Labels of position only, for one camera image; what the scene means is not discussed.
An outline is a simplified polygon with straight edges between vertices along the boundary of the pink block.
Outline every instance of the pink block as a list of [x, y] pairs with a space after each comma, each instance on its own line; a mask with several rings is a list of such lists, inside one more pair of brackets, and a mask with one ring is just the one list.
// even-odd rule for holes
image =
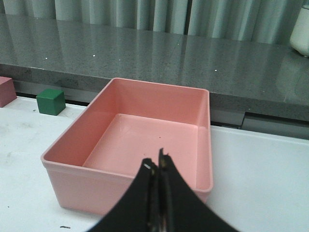
[[0, 107], [17, 98], [12, 78], [0, 76]]

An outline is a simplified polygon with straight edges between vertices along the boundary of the pink plastic bin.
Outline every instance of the pink plastic bin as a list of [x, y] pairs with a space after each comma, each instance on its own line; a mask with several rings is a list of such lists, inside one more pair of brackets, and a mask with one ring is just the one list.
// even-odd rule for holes
[[106, 214], [164, 148], [202, 201], [212, 188], [209, 92], [115, 78], [42, 155], [62, 207]]

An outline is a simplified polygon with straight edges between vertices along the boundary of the white container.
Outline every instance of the white container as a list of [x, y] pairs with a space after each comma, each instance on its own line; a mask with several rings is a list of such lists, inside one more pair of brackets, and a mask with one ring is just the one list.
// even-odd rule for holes
[[291, 38], [291, 46], [305, 57], [309, 56], [309, 5], [301, 8]]

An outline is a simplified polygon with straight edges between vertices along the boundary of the white table surface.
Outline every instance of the white table surface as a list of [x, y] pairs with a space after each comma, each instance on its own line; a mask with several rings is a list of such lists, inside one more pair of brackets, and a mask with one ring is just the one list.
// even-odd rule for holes
[[[83, 109], [43, 115], [22, 97], [0, 108], [1, 232], [82, 232], [100, 219], [61, 208], [40, 160]], [[308, 140], [215, 126], [211, 139], [210, 208], [242, 232], [309, 231]]]

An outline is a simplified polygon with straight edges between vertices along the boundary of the green block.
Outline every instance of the green block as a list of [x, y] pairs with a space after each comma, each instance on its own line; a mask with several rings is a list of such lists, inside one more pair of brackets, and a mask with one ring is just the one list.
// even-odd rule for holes
[[57, 89], [47, 88], [44, 90], [37, 95], [37, 103], [39, 112], [46, 115], [58, 115], [64, 108], [66, 108], [64, 92]]

